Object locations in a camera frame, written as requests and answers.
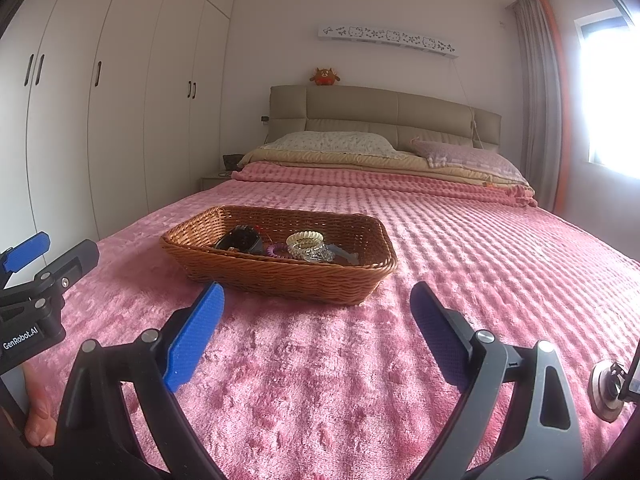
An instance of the curtain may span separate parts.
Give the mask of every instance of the curtain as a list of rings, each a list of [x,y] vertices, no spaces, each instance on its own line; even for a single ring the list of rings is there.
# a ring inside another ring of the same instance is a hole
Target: curtain
[[[552,211],[562,153],[562,96],[556,47],[542,0],[518,0],[513,9],[524,77],[520,170],[536,191],[538,205]]]

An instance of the bed frame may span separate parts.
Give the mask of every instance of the bed frame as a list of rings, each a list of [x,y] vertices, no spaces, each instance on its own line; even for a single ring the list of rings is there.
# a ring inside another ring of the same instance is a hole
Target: bed frame
[[[271,87],[267,142],[293,132],[371,132],[396,150],[436,140],[497,151],[500,115],[433,97],[359,86]],[[478,137],[473,134],[476,122]]]

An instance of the pink blanket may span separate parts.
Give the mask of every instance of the pink blanket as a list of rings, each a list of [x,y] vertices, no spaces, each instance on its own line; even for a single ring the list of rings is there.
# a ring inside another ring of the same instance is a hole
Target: pink blanket
[[[66,340],[33,360],[55,404],[84,339],[130,342],[197,296],[202,286],[162,251],[159,235],[206,208],[241,204],[375,216],[399,265],[356,307],[225,291],[224,316],[177,399],[229,478],[409,475],[458,398],[409,311],[420,280],[476,329],[507,343],[545,338],[558,347],[587,469],[617,437],[629,408],[613,424],[600,421],[586,385],[597,361],[630,363],[640,336],[638,264],[500,190],[265,163],[234,178],[100,242],[99,266],[66,295]],[[488,459],[497,439],[509,399],[503,390],[474,464]],[[146,456],[160,464],[132,388],[126,397]]]

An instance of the bright window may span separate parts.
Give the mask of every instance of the bright window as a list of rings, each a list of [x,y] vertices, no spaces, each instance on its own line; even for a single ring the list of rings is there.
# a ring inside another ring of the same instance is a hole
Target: bright window
[[[578,25],[590,161],[640,178],[640,41],[621,16]]]

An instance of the wall decoration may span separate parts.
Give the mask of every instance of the wall decoration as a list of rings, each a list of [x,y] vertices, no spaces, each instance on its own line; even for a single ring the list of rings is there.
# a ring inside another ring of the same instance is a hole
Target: wall decoration
[[[392,44],[433,52],[451,59],[458,57],[456,49],[446,41],[436,40],[421,34],[403,32],[394,28],[364,27],[363,25],[322,25],[318,27],[318,38],[321,40]]]

